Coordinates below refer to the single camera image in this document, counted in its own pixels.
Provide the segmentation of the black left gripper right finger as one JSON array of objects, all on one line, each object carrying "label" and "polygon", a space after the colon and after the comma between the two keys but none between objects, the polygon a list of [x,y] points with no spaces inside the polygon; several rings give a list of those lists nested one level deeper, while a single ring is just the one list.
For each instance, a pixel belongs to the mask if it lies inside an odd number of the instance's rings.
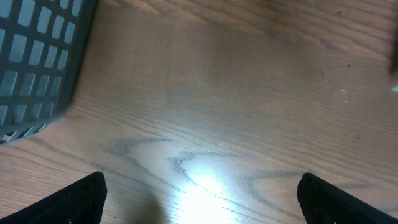
[{"label": "black left gripper right finger", "polygon": [[397,224],[396,218],[309,172],[298,184],[297,199],[308,224]]}]

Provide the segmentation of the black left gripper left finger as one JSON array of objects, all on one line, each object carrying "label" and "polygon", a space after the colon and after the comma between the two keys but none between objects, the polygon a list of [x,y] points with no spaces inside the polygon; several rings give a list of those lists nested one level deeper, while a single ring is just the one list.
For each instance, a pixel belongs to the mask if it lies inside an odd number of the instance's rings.
[{"label": "black left gripper left finger", "polygon": [[99,224],[107,187],[102,172],[94,172],[48,197],[1,218],[1,224]]}]

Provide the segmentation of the mint green snack pack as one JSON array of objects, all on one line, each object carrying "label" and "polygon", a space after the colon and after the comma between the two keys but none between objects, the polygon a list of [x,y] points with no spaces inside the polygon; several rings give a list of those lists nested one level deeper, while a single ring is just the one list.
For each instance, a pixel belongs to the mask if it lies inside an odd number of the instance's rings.
[{"label": "mint green snack pack", "polygon": [[394,86],[391,91],[394,93],[398,93],[398,86]]}]

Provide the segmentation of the grey plastic shopping basket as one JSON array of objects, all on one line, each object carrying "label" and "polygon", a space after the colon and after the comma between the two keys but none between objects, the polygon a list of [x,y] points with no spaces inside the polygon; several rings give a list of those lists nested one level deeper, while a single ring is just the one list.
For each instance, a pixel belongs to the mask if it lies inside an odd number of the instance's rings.
[{"label": "grey plastic shopping basket", "polygon": [[96,0],[1,0],[1,144],[66,113]]}]

